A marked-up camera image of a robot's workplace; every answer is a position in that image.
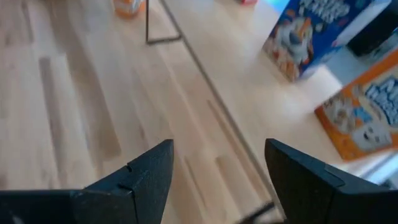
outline orange bottle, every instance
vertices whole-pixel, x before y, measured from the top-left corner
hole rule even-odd
[[[116,14],[122,18],[133,18],[145,8],[144,0],[113,0]]]

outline metal frame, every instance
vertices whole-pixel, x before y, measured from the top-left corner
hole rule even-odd
[[[150,39],[149,38],[149,0],[146,0],[146,11],[145,11],[145,42],[147,45],[154,45],[159,43],[170,43],[181,40],[181,32],[178,31],[179,35],[175,37],[163,37],[163,38],[156,38]],[[170,11],[166,10],[166,13],[171,17]]]

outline black object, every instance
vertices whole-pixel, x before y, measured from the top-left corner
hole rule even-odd
[[[398,223],[398,191],[343,172],[275,139],[266,140],[265,157],[285,223]]]
[[[178,40],[181,40],[181,32],[178,30],[179,35],[175,37],[163,37],[163,38],[158,38],[158,39],[150,39],[149,38],[149,0],[146,0],[146,5],[145,5],[145,41],[147,45],[154,45],[154,44],[159,44],[159,43],[170,43],[170,42],[175,42]],[[166,13],[170,16],[172,19],[173,24],[175,24],[175,19],[172,17],[173,15],[168,11],[168,8],[166,9]]]
[[[367,55],[387,40],[397,27],[398,0],[392,0],[347,46],[359,57]]]
[[[159,224],[173,159],[165,140],[83,190],[0,191],[0,223]]]

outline wooden floor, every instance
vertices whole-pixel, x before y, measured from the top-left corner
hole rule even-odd
[[[150,13],[151,35],[174,33],[159,3]],[[183,44],[145,45],[144,13],[0,0],[1,189],[84,187],[167,138],[163,223],[234,223],[270,200]]]
[[[393,152],[358,161],[341,159],[314,114],[314,109],[341,89],[332,71],[358,68],[353,56],[334,58],[338,69],[321,66],[306,80],[291,83],[262,50],[282,1],[260,0],[242,6],[231,0],[164,0],[206,71],[206,79],[239,131],[244,148],[268,189],[265,138],[276,138],[351,174],[366,178]]]

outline red object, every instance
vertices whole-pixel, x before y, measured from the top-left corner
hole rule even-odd
[[[242,4],[255,4],[257,0],[241,0]]]

